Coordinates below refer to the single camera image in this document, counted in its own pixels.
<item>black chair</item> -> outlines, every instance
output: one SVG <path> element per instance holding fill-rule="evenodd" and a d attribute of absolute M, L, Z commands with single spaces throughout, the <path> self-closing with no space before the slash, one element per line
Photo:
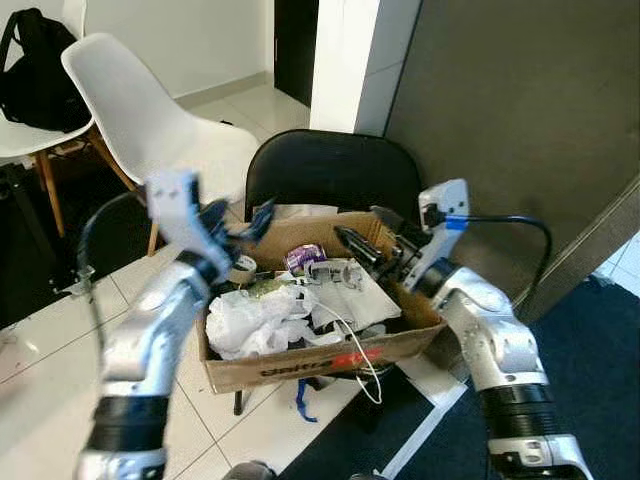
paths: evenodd
<path fill-rule="evenodd" d="M 368 135 L 290 130 L 256 152 L 247 174 L 244 217 L 275 198 L 277 204 L 331 205 L 368 211 L 371 205 L 418 220 L 420 177 L 399 145 Z"/>

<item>white chair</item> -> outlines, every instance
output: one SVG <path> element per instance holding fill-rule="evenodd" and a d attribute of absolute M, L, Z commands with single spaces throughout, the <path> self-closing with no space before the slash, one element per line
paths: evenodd
<path fill-rule="evenodd" d="M 137 184 L 162 168 L 188 168 L 200 176 L 200 199 L 209 203 L 244 195 L 258 141 L 240 128 L 183 110 L 151 71 L 111 35 L 74 43 L 62 64 L 78 87 L 120 168 Z M 152 228 L 149 254 L 155 249 Z"/>
<path fill-rule="evenodd" d="M 84 36 L 86 11 L 86 0 L 64 1 L 62 7 L 62 23 L 76 38 L 82 38 Z M 98 153 L 107 161 L 111 168 L 117 169 L 117 165 L 113 162 L 108 150 L 104 147 L 98 132 L 95 130 L 89 131 L 92 125 L 93 119 L 82 128 L 70 133 L 52 132 L 30 127 L 22 123 L 10 122 L 4 117 L 0 110 L 0 158 L 14 158 L 23 155 L 33 155 L 35 157 L 35 165 L 40 177 L 40 185 L 43 189 L 46 189 L 49 194 L 49 201 L 51 202 L 56 228 L 60 237 L 64 237 L 64 220 L 58 202 L 58 194 L 48 150 L 56 145 L 63 144 L 88 133 L 88 140 L 94 145 Z M 135 186 L 118 170 L 116 170 L 116 173 L 125 181 L 127 187 L 134 189 Z"/>

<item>blue cable tie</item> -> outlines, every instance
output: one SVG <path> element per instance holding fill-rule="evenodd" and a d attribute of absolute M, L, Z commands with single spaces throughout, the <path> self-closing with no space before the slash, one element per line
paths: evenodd
<path fill-rule="evenodd" d="M 461 230 L 465 231 L 467 226 L 469 225 L 469 221 L 467 217 L 463 215 L 447 215 L 445 227 L 447 230 Z"/>
<path fill-rule="evenodd" d="M 304 389 L 306 386 L 307 386 L 306 378 L 301 378 L 300 380 L 298 380 L 298 395 L 296 396 L 296 405 L 298 407 L 298 413 L 307 422 L 318 423 L 317 418 L 307 416 L 307 405 L 304 403 Z"/>

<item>gray wall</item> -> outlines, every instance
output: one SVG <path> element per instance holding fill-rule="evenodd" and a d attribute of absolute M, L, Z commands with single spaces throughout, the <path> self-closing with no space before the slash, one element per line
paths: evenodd
<path fill-rule="evenodd" d="M 579 268 L 562 266 L 575 284 L 638 229 L 639 18 L 637 0 L 425 0 L 386 136 L 425 185 L 466 178 L 475 213 L 544 219 L 556 254 L 600 225 Z M 603 223 L 625 189 L 631 211 Z M 541 245 L 474 227 L 455 253 L 515 296 Z"/>

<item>tape roll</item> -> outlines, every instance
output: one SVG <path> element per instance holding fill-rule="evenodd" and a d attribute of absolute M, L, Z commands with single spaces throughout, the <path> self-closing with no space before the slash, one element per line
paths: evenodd
<path fill-rule="evenodd" d="M 238 285 L 246 285 L 253 282 L 257 269 L 258 265 L 253 258 L 240 255 L 238 261 L 231 267 L 227 280 Z"/>

